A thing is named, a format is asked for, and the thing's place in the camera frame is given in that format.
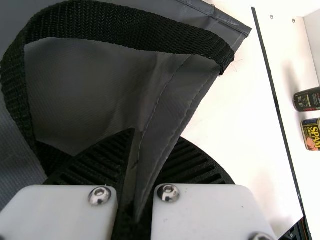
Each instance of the stitching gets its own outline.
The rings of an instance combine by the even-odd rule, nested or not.
[[[216,7],[214,5],[211,5],[212,6],[211,8],[213,9],[213,12],[211,13],[211,12],[204,11],[204,10],[198,8],[198,7],[195,7],[195,6],[193,6],[192,4],[190,4],[190,3],[186,2],[186,1],[183,1],[183,0],[176,0],[176,1],[181,3],[181,4],[183,4],[183,5],[186,5],[186,6],[192,8],[192,9],[194,9],[194,10],[196,10],[196,11],[202,13],[202,14],[205,14],[205,15],[207,15],[209,17],[212,17],[212,15],[215,13],[215,10],[216,10]]]
[[[236,30],[237,32],[245,35],[246,37],[249,37],[249,34],[246,33],[245,31],[243,31],[243,30],[241,30],[241,29],[233,26],[233,25],[230,24],[229,22],[224,21],[224,20],[222,20],[221,18],[219,18],[219,17],[217,17],[217,16],[214,16],[214,14],[215,14],[215,12],[216,12],[216,7],[215,7],[214,5],[212,5],[213,12],[210,13],[210,12],[206,12],[206,11],[200,9],[200,8],[197,8],[197,7],[193,6],[192,4],[190,4],[190,3],[188,3],[188,2],[185,2],[184,0],[176,0],[176,1],[179,2],[179,3],[181,3],[181,4],[183,4],[183,5],[188,6],[188,7],[192,8],[192,9],[194,9],[194,10],[196,10],[196,11],[198,11],[198,12],[204,14],[204,15],[207,15],[208,17],[210,17],[210,18],[212,18],[212,19],[214,19],[214,20],[217,20],[217,21],[218,21],[219,23],[221,23],[221,24],[227,25],[228,27],[230,27],[230,28]]]
[[[178,131],[179,127],[181,126],[181,124],[182,124],[183,121],[185,120],[185,118],[186,118],[186,116],[187,116],[187,114],[188,114],[188,112],[189,112],[189,110],[190,110],[190,107],[192,106],[192,104],[194,103],[195,99],[196,99],[197,96],[200,94],[200,92],[203,90],[203,88],[205,87],[205,85],[207,84],[207,82],[212,78],[212,75],[213,75],[213,74],[214,74],[214,72],[211,72],[211,74],[210,74],[210,76],[208,77],[208,79],[207,79],[207,80],[205,81],[205,83],[201,86],[201,88],[200,88],[200,90],[198,91],[198,93],[194,96],[194,98],[193,98],[191,104],[189,105],[187,111],[185,111],[185,115],[184,115],[182,121],[180,122],[180,124],[179,124],[179,126],[176,128],[176,130],[174,131],[174,133],[173,133],[173,135],[171,136],[170,140],[168,141],[168,144],[166,145],[166,147],[163,149],[163,151],[162,151],[159,159],[161,159],[162,156],[164,155],[164,153],[165,153],[167,147],[169,146],[172,138],[176,135],[176,132]],[[159,163],[160,163],[160,161],[158,161],[157,164],[155,165],[155,167],[153,168],[151,177],[149,178],[149,180],[148,180],[148,182],[147,182],[147,185],[146,185],[147,187],[144,189],[144,191],[143,191],[143,193],[142,193],[142,196],[145,195],[147,189],[149,188],[148,185],[149,185],[151,179],[153,178],[152,176],[154,175],[155,170],[158,168]]]
[[[186,63],[186,61],[187,61],[190,57],[191,57],[191,55],[189,55],[189,56],[184,60],[184,62],[176,69],[176,71],[172,74],[172,77],[171,77],[170,80],[166,83],[166,85],[164,86],[162,92],[160,93],[160,95],[159,95],[159,97],[158,97],[158,99],[157,99],[157,101],[156,101],[156,103],[155,103],[155,106],[154,106],[154,109],[153,109],[153,113],[152,113],[152,115],[151,115],[148,123],[146,124],[146,127],[145,127],[145,129],[144,129],[144,132],[143,132],[142,137],[141,137],[141,140],[140,140],[139,150],[138,150],[138,160],[139,160],[139,158],[140,158],[140,150],[141,150],[142,141],[143,141],[143,139],[144,139],[144,137],[145,137],[145,135],[146,135],[146,132],[147,132],[147,130],[148,130],[148,127],[149,127],[152,119],[154,118],[154,115],[155,115],[155,113],[156,113],[156,109],[157,109],[157,106],[158,106],[158,104],[159,104],[159,101],[160,101],[160,98],[161,98],[162,94],[165,92],[167,86],[169,85],[169,83],[171,82],[171,80],[174,78],[176,72]]]

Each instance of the green can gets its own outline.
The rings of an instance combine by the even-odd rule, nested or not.
[[[309,151],[320,151],[320,118],[308,119],[301,122],[304,143]]]

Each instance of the canned food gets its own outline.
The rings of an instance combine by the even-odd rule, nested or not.
[[[320,87],[297,92],[293,96],[293,104],[299,112],[320,110]]]
[[[306,149],[309,151],[320,151],[320,118],[304,120],[301,128]]]

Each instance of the dark gray fabric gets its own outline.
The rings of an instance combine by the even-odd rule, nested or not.
[[[10,30],[11,41],[18,33],[16,29],[22,29],[33,14],[57,2],[62,1],[35,1],[35,5],[25,6],[28,13],[24,12]],[[107,2],[212,31],[234,51],[251,30],[200,0]],[[17,18],[16,14],[9,16],[8,12],[4,15],[12,21]],[[8,31],[5,26],[1,28],[1,32]],[[1,42],[1,55],[8,43],[10,41]],[[163,164],[220,72],[214,61],[201,56],[138,51],[109,43],[56,38],[27,45],[25,63],[32,122],[38,141],[75,156],[127,128],[141,132],[132,147],[127,171],[129,179],[126,179],[126,183],[132,183],[138,172],[137,219]],[[6,112],[1,111],[1,115],[9,117]],[[8,123],[8,120],[3,122],[4,128]],[[0,159],[1,164],[8,159]],[[39,163],[34,162],[34,158],[29,160],[30,167],[24,169],[26,175],[40,169]],[[15,171],[7,175],[12,179],[21,176]],[[41,172],[35,182],[41,183],[43,179]]]

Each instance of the black nylon strap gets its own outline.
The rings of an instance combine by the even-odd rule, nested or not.
[[[49,37],[95,40],[143,51],[201,55],[219,64],[221,74],[234,60],[235,54],[222,38],[210,31],[130,7],[91,0],[70,0],[40,11],[4,54],[0,81],[7,110],[42,166],[49,159],[47,154],[43,154],[42,146],[36,142],[34,135],[24,47]]]

